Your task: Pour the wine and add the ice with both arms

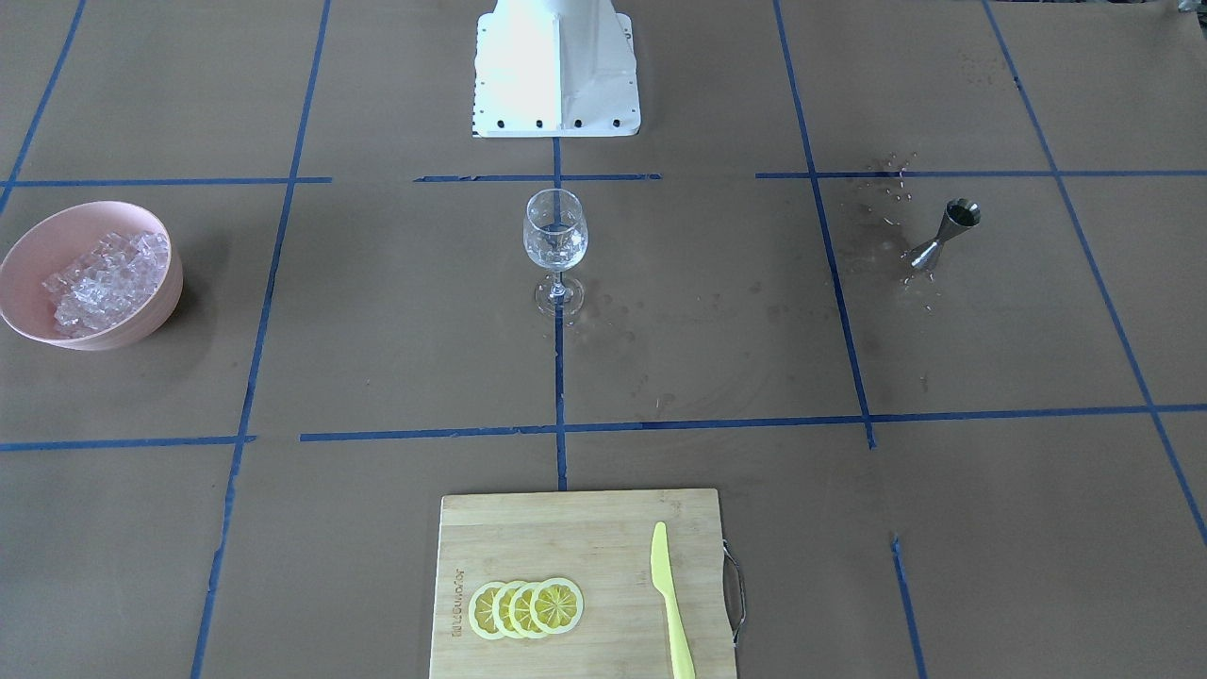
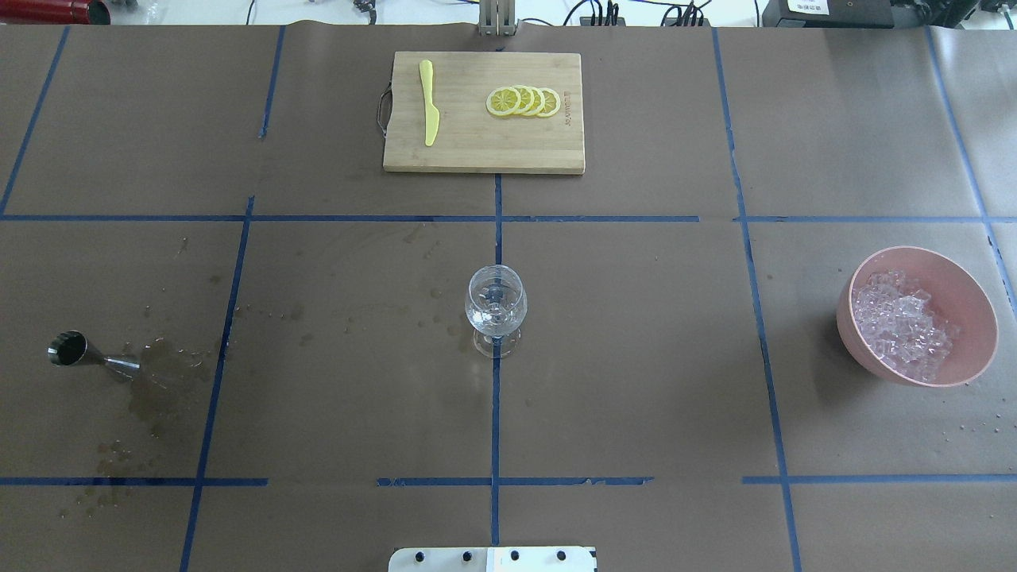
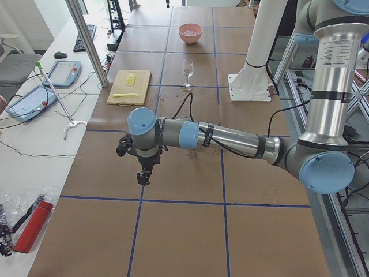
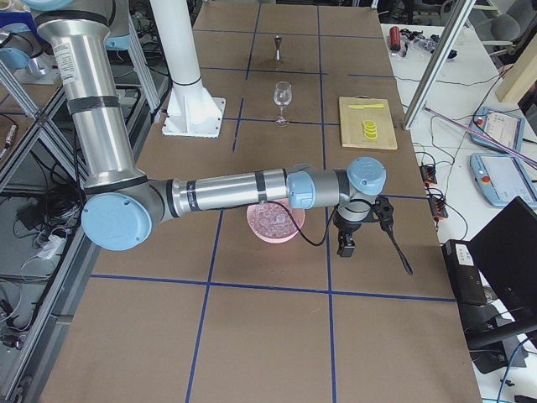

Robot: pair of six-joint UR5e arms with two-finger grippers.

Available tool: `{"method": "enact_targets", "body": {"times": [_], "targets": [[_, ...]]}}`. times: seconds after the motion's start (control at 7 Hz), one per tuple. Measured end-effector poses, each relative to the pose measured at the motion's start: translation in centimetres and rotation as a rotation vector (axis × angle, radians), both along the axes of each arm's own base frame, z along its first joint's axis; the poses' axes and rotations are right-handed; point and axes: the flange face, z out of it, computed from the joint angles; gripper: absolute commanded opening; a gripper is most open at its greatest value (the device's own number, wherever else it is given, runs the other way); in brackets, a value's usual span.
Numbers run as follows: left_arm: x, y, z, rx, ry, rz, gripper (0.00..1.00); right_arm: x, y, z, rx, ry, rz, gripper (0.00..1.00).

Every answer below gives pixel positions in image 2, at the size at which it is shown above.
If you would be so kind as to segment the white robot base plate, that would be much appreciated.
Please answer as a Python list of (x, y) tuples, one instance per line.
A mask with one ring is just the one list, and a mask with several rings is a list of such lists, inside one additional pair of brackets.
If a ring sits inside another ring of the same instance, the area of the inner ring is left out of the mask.
[(594, 547), (405, 547), (388, 571), (597, 571)]

